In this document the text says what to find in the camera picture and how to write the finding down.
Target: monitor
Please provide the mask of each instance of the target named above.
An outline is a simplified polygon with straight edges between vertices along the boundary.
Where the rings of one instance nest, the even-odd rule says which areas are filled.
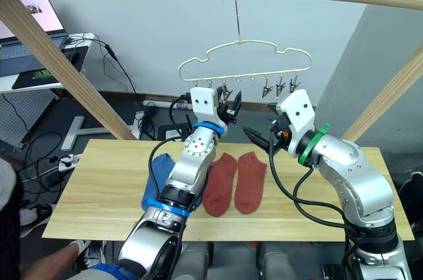
[[[65,30],[49,0],[20,0],[48,34],[61,34]],[[0,21],[0,43],[16,40],[15,35]]]

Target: desk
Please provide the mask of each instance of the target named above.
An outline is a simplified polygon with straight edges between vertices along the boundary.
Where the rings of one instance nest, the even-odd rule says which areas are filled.
[[[43,237],[125,240],[134,224],[142,216],[140,206],[148,176],[147,160],[154,141],[93,140],[83,153],[65,191],[48,223]],[[227,152],[238,159],[254,151],[262,162],[268,158],[253,144],[220,143],[219,158]],[[363,148],[370,165],[381,171],[393,188],[392,180],[378,148]],[[182,143],[167,143],[157,155],[168,153],[176,161],[182,153]],[[306,168],[281,151],[275,158],[281,181],[292,191]],[[233,181],[237,184],[237,175]],[[292,201],[274,183],[269,166],[266,170],[263,200],[257,212],[240,214],[233,203],[218,218],[209,216],[200,206],[188,219],[184,240],[277,240],[277,241],[343,241],[339,228],[326,227],[303,217]],[[303,184],[300,197],[338,205],[333,187],[315,171]],[[395,221],[403,240],[413,240],[410,226],[398,195],[394,192]],[[305,206],[322,219],[341,223],[337,212]]]
[[[70,34],[69,37],[81,37],[83,34]],[[92,33],[85,33],[84,34],[84,38],[90,38],[90,39],[94,39],[94,34]],[[76,43],[78,47],[84,47],[87,46],[88,48],[88,52],[86,54],[86,56],[88,55],[89,51],[90,51],[90,46],[92,44],[91,40],[85,40],[84,42],[78,42]],[[67,44],[65,45],[64,49],[71,49],[74,48],[75,44]],[[44,85],[37,85],[34,87],[24,87],[24,88],[17,88],[17,89],[12,89],[12,86],[14,85],[14,83],[16,82],[16,80],[18,79],[19,74],[15,74],[15,75],[9,75],[7,77],[0,77],[0,93],[8,93],[8,92],[21,92],[24,90],[43,90],[46,88],[62,88],[62,84],[57,82],[57,83],[50,83],[50,84],[44,84]]]

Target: red sock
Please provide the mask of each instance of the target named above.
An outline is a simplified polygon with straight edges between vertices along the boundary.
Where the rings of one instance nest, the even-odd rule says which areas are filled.
[[[267,164],[260,162],[253,152],[239,157],[235,207],[240,213],[250,214],[260,206],[266,167]]]
[[[237,161],[223,153],[218,161],[211,164],[209,179],[203,193],[203,206],[209,215],[222,216],[231,202],[233,176]]]

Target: metal hook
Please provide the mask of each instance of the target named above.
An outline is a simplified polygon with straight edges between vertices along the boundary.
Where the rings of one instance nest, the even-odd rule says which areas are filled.
[[[295,75],[295,79],[292,81],[292,79],[289,80],[289,92],[293,93],[295,89],[301,84],[300,82],[297,83],[298,74]]]
[[[266,77],[266,84],[263,85],[263,91],[262,91],[262,98],[260,100],[262,100],[267,94],[269,94],[269,92],[271,92],[273,90],[273,87],[268,87],[269,78]]]
[[[285,82],[282,83],[282,79],[283,79],[283,77],[280,77],[279,84],[278,84],[278,82],[276,82],[276,98],[279,98],[280,93],[282,93],[282,90],[286,86]]]
[[[223,91],[223,101],[227,101],[227,99],[231,96],[231,93],[233,90],[228,90],[225,80],[223,80],[222,91]]]

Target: blue ring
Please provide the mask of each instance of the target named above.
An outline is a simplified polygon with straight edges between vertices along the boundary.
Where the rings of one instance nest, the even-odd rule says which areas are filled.
[[[150,205],[150,206],[157,207],[159,209],[164,209],[166,211],[172,212],[174,214],[177,214],[177,215],[180,215],[180,216],[183,216],[183,217],[189,217],[190,216],[190,212],[185,211],[183,209],[179,209],[178,207],[173,207],[173,206],[170,206],[170,205],[167,205],[167,204],[163,204],[159,201],[156,201],[152,197],[149,197],[147,199],[146,204]]]
[[[197,127],[205,127],[205,128],[214,130],[219,135],[222,135],[225,132],[225,128],[216,126],[216,125],[209,123],[209,122],[195,123],[193,125],[193,127],[194,127],[194,129],[197,128]]]

